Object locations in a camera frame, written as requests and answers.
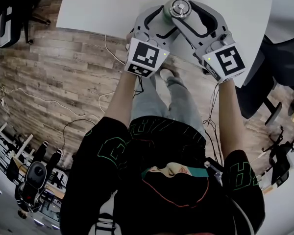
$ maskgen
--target metal cap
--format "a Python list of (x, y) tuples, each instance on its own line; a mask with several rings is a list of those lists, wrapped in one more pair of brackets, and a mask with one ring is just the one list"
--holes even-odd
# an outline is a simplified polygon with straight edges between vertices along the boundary
[(192, 11), (191, 5), (187, 0), (174, 0), (170, 13), (175, 18), (185, 18)]

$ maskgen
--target sneaker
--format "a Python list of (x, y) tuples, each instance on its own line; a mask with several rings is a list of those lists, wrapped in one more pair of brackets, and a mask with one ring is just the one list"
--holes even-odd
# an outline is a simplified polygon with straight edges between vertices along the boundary
[(167, 79), (168, 79), (169, 77), (171, 77), (171, 76), (174, 77), (174, 74), (172, 73), (171, 70), (168, 70), (168, 69), (162, 69), (162, 70), (160, 71), (160, 76), (161, 76), (161, 78), (166, 82)]

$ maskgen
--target white cable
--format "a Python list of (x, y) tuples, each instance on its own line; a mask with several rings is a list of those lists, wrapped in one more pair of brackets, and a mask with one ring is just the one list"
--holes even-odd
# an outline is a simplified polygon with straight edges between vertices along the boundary
[[(114, 56), (114, 58), (115, 59), (117, 59), (121, 64), (123, 64), (123, 65), (125, 65), (119, 58), (117, 58), (109, 49), (108, 49), (108, 47), (107, 47), (107, 35), (105, 35), (104, 36), (104, 46), (105, 46), (105, 48), (106, 48), (106, 50), (112, 55), (112, 56)], [(37, 97), (37, 96), (34, 96), (34, 95), (31, 95), (31, 94), (28, 94), (28, 93), (26, 93), (22, 88), (18, 88), (18, 89), (14, 89), (14, 90), (11, 90), (10, 92), (6, 92), (6, 88), (5, 88), (5, 86), (3, 86), (1, 89), (0, 89), (0, 101), (2, 101), (4, 98), (5, 98), (5, 96), (7, 95), (7, 94), (10, 94), (10, 93), (12, 93), (12, 92), (14, 92), (14, 91), (18, 91), (18, 90), (21, 90), (23, 93), (25, 93), (27, 96), (31, 96), (31, 97), (34, 97), (34, 98), (37, 98), (37, 99), (39, 99), (39, 100), (42, 100), (42, 101), (44, 101), (44, 102), (54, 102), (54, 103), (57, 103), (58, 105), (60, 105), (61, 107), (63, 107), (63, 108), (65, 108), (65, 109), (67, 109), (67, 110), (69, 110), (70, 112), (72, 112), (75, 116), (77, 116), (77, 117), (79, 117), (79, 118), (83, 118), (83, 117), (85, 117), (85, 116), (93, 116), (93, 117), (95, 117), (98, 121), (100, 121), (100, 119), (98, 118), (98, 117), (96, 117), (95, 115), (93, 115), (93, 114), (84, 114), (84, 115), (78, 115), (78, 114), (76, 114), (74, 111), (72, 111), (71, 109), (69, 109), (68, 107), (66, 107), (66, 106), (64, 106), (64, 105), (62, 105), (62, 104), (60, 104), (59, 102), (57, 102), (57, 101), (54, 101), (54, 100), (44, 100), (44, 99), (42, 99), (42, 98), (40, 98), (40, 97)], [(103, 94), (103, 95), (101, 95), (99, 98), (98, 98), (98, 104), (99, 104), (99, 107), (100, 107), (100, 109), (101, 109), (101, 111), (103, 112), (103, 113), (105, 113), (105, 111), (102, 109), (102, 107), (101, 107), (101, 105), (100, 105), (100, 99), (103, 97), (103, 96), (106, 96), (106, 95), (111, 95), (111, 94), (113, 94), (114, 92), (110, 92), (110, 93), (107, 93), (107, 94)], [(2, 105), (2, 107), (5, 109), (5, 111), (7, 111), (8, 113), (10, 113), (10, 110), (9, 110), (9, 106), (7, 105), (7, 103), (5, 103), (6, 104), (6, 106), (7, 106), (7, 110), (6, 110), (6, 108), (4, 107), (4, 104)]]
[(262, 156), (264, 156), (267, 153), (267, 151), (262, 152), (257, 158), (255, 158), (252, 162), (254, 162), (255, 160), (261, 158)]
[(10, 94), (10, 93), (12, 93), (12, 92), (14, 92), (14, 91), (18, 91), (18, 90), (21, 90), (21, 91), (24, 92), (27, 96), (32, 96), (32, 97), (37, 98), (37, 99), (40, 99), (40, 100), (42, 100), (42, 101), (44, 101), (44, 102), (54, 102), (54, 103), (57, 103), (58, 105), (62, 106), (63, 108), (65, 108), (65, 109), (67, 109), (67, 110), (69, 110), (69, 111), (72, 112), (75, 116), (77, 116), (77, 117), (79, 117), (79, 118), (83, 118), (84, 116), (93, 116), (93, 117), (95, 117), (98, 121), (100, 121), (100, 119), (99, 119), (98, 117), (96, 117), (95, 115), (93, 115), (93, 114), (78, 115), (78, 114), (76, 114), (74, 111), (72, 111), (72, 110), (69, 109), (68, 107), (65, 107), (64, 105), (60, 104), (60, 103), (57, 102), (57, 101), (54, 101), (54, 100), (44, 100), (44, 99), (42, 99), (42, 98), (40, 98), (40, 97), (37, 97), (37, 96), (34, 96), (34, 95), (31, 95), (31, 94), (26, 93), (22, 88), (18, 88), (18, 89), (15, 89), (15, 90), (11, 90), (10, 92), (7, 92), (6, 94)]
[(103, 97), (103, 96), (107, 96), (107, 95), (110, 95), (110, 94), (113, 94), (113, 93), (114, 93), (114, 92), (110, 92), (110, 93), (107, 93), (107, 94), (101, 95), (101, 96), (98, 98), (99, 107), (100, 107), (100, 109), (101, 109), (101, 111), (102, 111), (103, 113), (105, 113), (105, 112), (104, 112), (104, 110), (102, 109), (102, 107), (101, 107), (101, 105), (100, 105), (100, 99), (101, 99), (101, 97)]
[(123, 63), (119, 58), (117, 58), (111, 51), (109, 51), (108, 47), (107, 47), (107, 34), (104, 35), (104, 46), (106, 47), (107, 51), (114, 56), (115, 59), (117, 59), (121, 64), (125, 65), (125, 63)]

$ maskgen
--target black cable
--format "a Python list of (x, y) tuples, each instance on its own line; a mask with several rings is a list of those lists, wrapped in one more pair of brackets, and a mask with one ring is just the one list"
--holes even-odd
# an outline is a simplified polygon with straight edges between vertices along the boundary
[[(210, 103), (209, 103), (209, 117), (207, 120), (203, 121), (203, 124), (206, 124), (207, 123), (207, 126), (209, 127), (209, 125), (211, 125), (214, 133), (215, 133), (215, 137), (216, 137), (216, 140), (217, 140), (217, 145), (218, 145), (218, 151), (219, 151), (219, 157), (220, 157), (220, 161), (221, 161), (221, 166), (223, 166), (223, 160), (222, 160), (222, 155), (221, 155), (221, 149), (220, 149), (220, 146), (219, 146), (219, 140), (218, 140), (218, 136), (217, 136), (217, 131), (216, 131), (216, 123), (211, 119), (212, 117), (212, 111), (214, 109), (214, 106), (215, 106), (215, 103), (217, 101), (217, 97), (218, 97), (218, 93), (219, 93), (219, 90), (217, 91), (216, 93), (216, 88), (217, 88), (218, 84), (215, 86), (214, 88), (214, 92), (212, 93), (211, 97), (210, 97)], [(211, 137), (209, 136), (209, 134), (207, 133), (207, 131), (205, 130), (205, 133), (208, 135), (209, 139), (210, 139), (210, 142), (212, 144), (212, 148), (213, 148), (213, 151), (214, 151), (214, 157), (215, 157), (215, 161), (217, 163), (219, 163), (218, 159), (217, 159), (217, 156), (216, 156), (216, 151), (215, 151), (215, 147), (212, 143), (212, 139)]]
[(76, 120), (74, 120), (74, 121), (72, 121), (72, 122), (67, 123), (67, 124), (64, 126), (63, 131), (62, 131), (62, 134), (63, 134), (63, 141), (64, 141), (64, 142), (63, 142), (63, 146), (62, 146), (62, 154), (64, 153), (64, 146), (65, 146), (65, 136), (64, 136), (65, 128), (66, 128), (69, 124), (74, 123), (74, 122), (76, 122), (76, 121), (81, 121), (81, 120), (88, 121), (88, 122), (92, 123), (92, 124), (95, 126), (95, 123), (94, 123), (94, 122), (92, 122), (92, 121), (90, 121), (90, 120), (88, 120), (88, 119), (84, 119), (84, 118), (76, 119)]
[(142, 90), (141, 91), (134, 91), (134, 92), (137, 92), (137, 93), (135, 93), (135, 95), (133, 96), (133, 98), (135, 96), (139, 95), (140, 93), (143, 93), (144, 92), (143, 81), (142, 81), (142, 77), (141, 76), (138, 77), (138, 81), (139, 81), (139, 84), (140, 84)]
[(21, 168), (23, 165), (26, 166), (26, 167), (28, 167), (28, 165), (26, 165), (26, 164), (21, 164), (20, 167), (19, 167), (19, 170), (20, 170), (20, 168)]

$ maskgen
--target office chair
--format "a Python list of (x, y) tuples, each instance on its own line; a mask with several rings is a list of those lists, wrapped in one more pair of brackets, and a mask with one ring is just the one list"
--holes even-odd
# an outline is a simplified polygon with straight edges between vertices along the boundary
[(35, 21), (50, 25), (50, 20), (42, 20), (32, 15), (40, 0), (2, 0), (0, 15), (0, 47), (5, 48), (15, 44), (21, 36), (24, 26), (25, 42), (33, 44), (28, 39), (28, 22)]
[(269, 163), (272, 166), (271, 185), (276, 183), (279, 187), (289, 178), (289, 170), (291, 168), (287, 157), (289, 151), (294, 152), (294, 149), (293, 144), (287, 141), (270, 152)]
[(245, 83), (241, 88), (236, 87), (242, 116), (250, 119), (264, 103), (271, 112), (265, 125), (272, 124), (282, 109), (281, 102), (275, 107), (267, 98), (274, 86), (270, 64), (259, 51)]
[(18, 193), (29, 208), (36, 206), (47, 179), (46, 167), (41, 162), (34, 162), (28, 168), (25, 181), (19, 185)]
[(266, 36), (261, 44), (256, 60), (244, 85), (236, 88), (243, 117), (252, 117), (262, 103), (271, 111), (265, 125), (274, 122), (282, 109), (281, 102), (276, 107), (267, 99), (277, 83), (294, 87), (294, 39), (273, 44)]

